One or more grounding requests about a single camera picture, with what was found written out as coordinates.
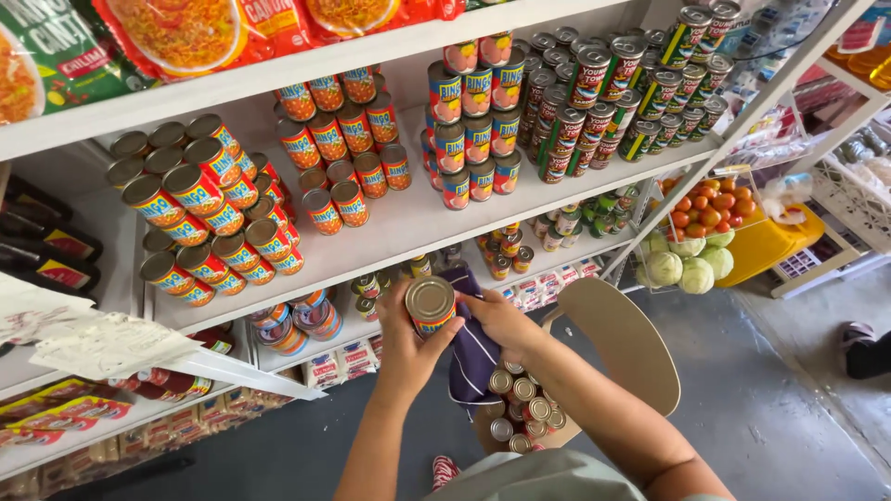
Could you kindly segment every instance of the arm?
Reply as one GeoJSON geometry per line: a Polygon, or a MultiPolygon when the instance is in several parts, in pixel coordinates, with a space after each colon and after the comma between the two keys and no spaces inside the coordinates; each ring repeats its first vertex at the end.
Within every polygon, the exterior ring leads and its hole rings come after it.
{"type": "Polygon", "coordinates": [[[422,343],[405,311],[409,283],[397,283],[377,302],[387,361],[381,363],[334,501],[396,499],[399,448],[408,408],[430,379],[443,350],[464,325],[463,318],[453,318],[422,343]]]}
{"type": "Polygon", "coordinates": [[[618,469],[650,499],[731,493],[666,418],[543,331],[498,292],[461,296],[502,357],[522,364],[618,469]]]}

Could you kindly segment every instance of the hand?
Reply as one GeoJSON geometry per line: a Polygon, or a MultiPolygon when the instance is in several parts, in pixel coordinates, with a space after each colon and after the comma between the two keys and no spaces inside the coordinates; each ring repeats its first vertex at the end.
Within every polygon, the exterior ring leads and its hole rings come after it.
{"type": "Polygon", "coordinates": [[[449,320],[436,333],[422,341],[414,331],[412,319],[405,309],[405,291],[411,280],[401,280],[390,287],[377,303],[383,327],[383,357],[375,391],[405,409],[427,384],[433,367],[452,338],[464,325],[464,318],[449,320]]]}
{"type": "Polygon", "coordinates": [[[523,365],[530,353],[552,339],[497,291],[483,289],[483,300],[459,292],[457,295],[483,325],[486,335],[501,345],[505,362],[523,365]]]}

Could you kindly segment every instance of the shelf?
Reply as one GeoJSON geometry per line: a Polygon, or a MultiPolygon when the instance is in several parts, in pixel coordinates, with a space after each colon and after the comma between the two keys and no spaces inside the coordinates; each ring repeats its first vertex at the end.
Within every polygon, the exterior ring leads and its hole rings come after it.
{"type": "Polygon", "coordinates": [[[868,79],[855,75],[848,68],[839,65],[826,56],[822,56],[818,59],[817,65],[869,99],[889,99],[889,93],[873,86],[868,79]]]}
{"type": "Polygon", "coordinates": [[[516,0],[0,127],[0,160],[627,0],[516,0]]]}
{"type": "MultiPolygon", "coordinates": [[[[417,139],[423,127],[421,108],[399,113],[398,120],[413,182],[402,192],[390,191],[381,199],[368,201],[371,212],[368,223],[359,228],[344,226],[333,236],[323,236],[315,230],[303,209],[298,208],[299,250],[306,261],[300,272],[276,276],[261,287],[249,285],[236,296],[219,296],[200,308],[191,308],[157,292],[153,319],[182,333],[193,333],[513,221],[703,160],[717,149],[717,142],[710,136],[699,143],[666,149],[658,156],[645,156],[637,163],[614,159],[604,170],[566,178],[556,185],[542,183],[536,169],[524,158],[514,193],[494,194],[489,201],[471,202],[467,209],[451,211],[443,205],[441,194],[430,187],[421,166],[421,145],[417,139]]],[[[280,172],[292,170],[281,147],[263,151],[280,172]]]]}
{"type": "MultiPolygon", "coordinates": [[[[633,230],[625,229],[621,234],[608,235],[601,239],[591,237],[584,233],[579,237],[576,245],[570,249],[556,250],[547,252],[542,248],[540,240],[532,234],[532,228],[526,223],[521,223],[523,230],[523,244],[532,247],[535,257],[529,266],[529,271],[524,275],[518,275],[511,272],[508,279],[504,282],[498,282],[488,272],[488,266],[483,259],[482,254],[477,248],[477,244],[472,239],[462,243],[462,259],[467,261],[473,275],[477,277],[479,285],[485,289],[501,290],[509,285],[520,282],[528,278],[532,278],[545,271],[562,267],[569,263],[580,261],[583,258],[610,251],[624,243],[630,242],[634,238],[633,230]]],[[[341,285],[338,289],[338,297],[335,299],[335,308],[344,316],[343,330],[336,338],[331,341],[319,342],[310,341],[304,351],[295,357],[282,357],[277,355],[271,349],[263,346],[257,346],[257,358],[259,359],[259,368],[261,371],[268,373],[278,372],[288,367],[293,367],[308,361],[312,357],[316,357],[325,351],[337,349],[341,346],[348,345],[364,338],[372,337],[380,333],[380,323],[365,322],[354,305],[355,297],[346,285],[341,285]]]]}
{"type": "Polygon", "coordinates": [[[47,446],[14,446],[0,449],[0,480],[12,477],[70,454],[98,441],[146,424],[150,421],[173,414],[208,398],[221,395],[233,388],[232,384],[217,382],[211,391],[202,397],[188,398],[175,404],[135,397],[135,404],[120,419],[102,419],[86,431],[66,431],[59,441],[47,446]]]}

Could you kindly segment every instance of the purple cloth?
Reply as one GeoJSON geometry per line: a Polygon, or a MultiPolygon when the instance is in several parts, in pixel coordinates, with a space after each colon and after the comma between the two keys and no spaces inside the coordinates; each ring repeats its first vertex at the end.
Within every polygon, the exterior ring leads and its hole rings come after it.
{"type": "MultiPolygon", "coordinates": [[[[477,279],[468,268],[449,268],[439,276],[448,280],[456,291],[483,299],[477,279]]],[[[454,352],[449,366],[448,393],[472,421],[477,406],[501,401],[500,396],[488,389],[489,378],[501,357],[501,347],[483,332],[482,324],[470,314],[467,305],[459,302],[455,313],[463,316],[465,322],[452,340],[454,352]]]]}

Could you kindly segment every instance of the bottle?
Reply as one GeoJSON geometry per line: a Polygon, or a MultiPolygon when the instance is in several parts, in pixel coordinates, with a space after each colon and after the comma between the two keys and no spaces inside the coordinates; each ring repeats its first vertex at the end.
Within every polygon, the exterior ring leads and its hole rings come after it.
{"type": "MultiPolygon", "coordinates": [[[[73,287],[69,287],[62,282],[56,282],[52,278],[47,278],[46,276],[40,275],[30,270],[10,269],[4,267],[0,267],[0,270],[2,270],[3,273],[9,276],[13,276],[32,285],[36,285],[41,289],[47,289],[48,291],[53,292],[60,292],[62,294],[68,294],[69,296],[78,296],[79,298],[84,298],[85,300],[91,300],[93,303],[98,302],[96,301],[96,298],[83,291],[79,291],[73,287]]],[[[93,304],[93,308],[98,308],[98,304],[93,304]]]]}
{"type": "Polygon", "coordinates": [[[0,234],[0,271],[33,271],[81,292],[90,292],[101,276],[99,268],[44,242],[0,234]]]}
{"type": "Polygon", "coordinates": [[[102,242],[38,205],[0,202],[0,232],[42,240],[88,263],[96,262],[102,255],[102,242]]]}
{"type": "Polygon", "coordinates": [[[44,207],[65,221],[71,221],[71,217],[74,216],[74,210],[67,203],[14,174],[9,176],[4,200],[44,207]]]}

